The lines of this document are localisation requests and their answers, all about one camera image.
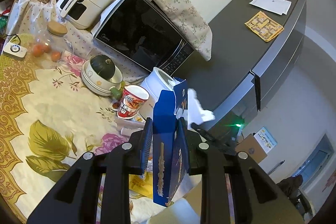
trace silver screw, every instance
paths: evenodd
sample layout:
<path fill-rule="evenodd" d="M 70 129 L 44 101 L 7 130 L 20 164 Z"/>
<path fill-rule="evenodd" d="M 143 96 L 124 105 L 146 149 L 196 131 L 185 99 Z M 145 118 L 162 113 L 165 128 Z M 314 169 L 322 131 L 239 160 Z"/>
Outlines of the silver screw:
<path fill-rule="evenodd" d="M 200 143 L 198 147 L 203 150 L 207 150 L 209 148 L 209 145 L 207 143 Z"/>
<path fill-rule="evenodd" d="M 84 155 L 83 155 L 83 158 L 85 159 L 85 160 L 89 160 L 89 159 L 91 159 L 93 157 L 93 153 L 91 153 L 91 152 L 86 152 Z"/>
<path fill-rule="evenodd" d="M 131 143 L 124 143 L 121 147 L 124 150 L 129 150 L 129 149 L 132 148 L 132 144 Z"/>
<path fill-rule="evenodd" d="M 248 154 L 246 152 L 239 152 L 238 157 L 242 160 L 246 160 L 248 158 Z"/>

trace yellow paper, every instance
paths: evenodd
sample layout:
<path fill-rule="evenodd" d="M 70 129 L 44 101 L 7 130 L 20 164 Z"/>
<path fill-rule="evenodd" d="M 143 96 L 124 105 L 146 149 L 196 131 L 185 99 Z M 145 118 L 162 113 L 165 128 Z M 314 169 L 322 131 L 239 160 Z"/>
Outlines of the yellow paper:
<path fill-rule="evenodd" d="M 129 189 L 153 199 L 153 173 L 145 171 L 142 176 L 129 175 Z"/>
<path fill-rule="evenodd" d="M 269 18 L 262 11 L 252 17 L 245 25 L 265 42 L 271 41 L 284 30 L 282 25 Z"/>

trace green pumpkin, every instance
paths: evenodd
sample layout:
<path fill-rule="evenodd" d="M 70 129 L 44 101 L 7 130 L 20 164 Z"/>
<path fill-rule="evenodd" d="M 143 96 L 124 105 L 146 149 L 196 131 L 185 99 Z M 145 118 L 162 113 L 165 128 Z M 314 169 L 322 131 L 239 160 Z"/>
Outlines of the green pumpkin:
<path fill-rule="evenodd" d="M 116 66 L 106 55 L 97 55 L 90 60 L 93 70 L 105 80 L 110 80 L 116 72 Z"/>

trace blue box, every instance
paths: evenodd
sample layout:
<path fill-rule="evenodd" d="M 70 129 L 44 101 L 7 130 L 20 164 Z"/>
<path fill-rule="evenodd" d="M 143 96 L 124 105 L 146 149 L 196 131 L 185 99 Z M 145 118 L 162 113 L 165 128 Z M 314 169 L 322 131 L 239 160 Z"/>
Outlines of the blue box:
<path fill-rule="evenodd" d="M 187 146 L 183 127 L 177 120 L 188 108 L 188 85 L 185 80 L 174 91 L 163 90 L 153 113 L 153 201 L 169 206 L 184 174 Z"/>

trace refrigerator top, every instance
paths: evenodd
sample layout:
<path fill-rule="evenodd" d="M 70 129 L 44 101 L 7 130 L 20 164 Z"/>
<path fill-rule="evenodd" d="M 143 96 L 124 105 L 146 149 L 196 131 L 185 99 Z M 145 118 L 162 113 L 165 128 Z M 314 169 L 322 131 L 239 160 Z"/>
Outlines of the refrigerator top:
<path fill-rule="evenodd" d="M 252 0 L 232 0 L 209 23 L 213 34 L 211 59 L 205 61 L 194 52 L 174 73 L 187 79 L 188 87 L 197 92 L 204 109 L 214 110 L 239 85 L 259 62 L 273 40 L 266 43 L 244 24 L 263 11 L 286 29 L 286 21 L 298 0 L 287 15 L 278 15 L 249 4 Z"/>

